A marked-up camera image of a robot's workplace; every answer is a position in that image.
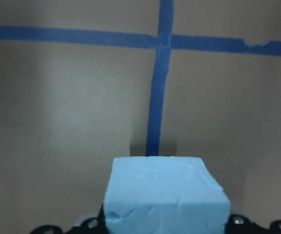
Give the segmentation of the light blue foam block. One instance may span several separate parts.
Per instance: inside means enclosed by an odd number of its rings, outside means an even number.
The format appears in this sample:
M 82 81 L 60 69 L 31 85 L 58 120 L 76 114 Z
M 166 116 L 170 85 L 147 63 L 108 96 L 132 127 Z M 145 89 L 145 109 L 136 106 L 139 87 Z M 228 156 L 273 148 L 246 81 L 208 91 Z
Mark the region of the light blue foam block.
M 111 234 L 222 234 L 230 206 L 202 159 L 185 156 L 115 158 L 103 201 Z

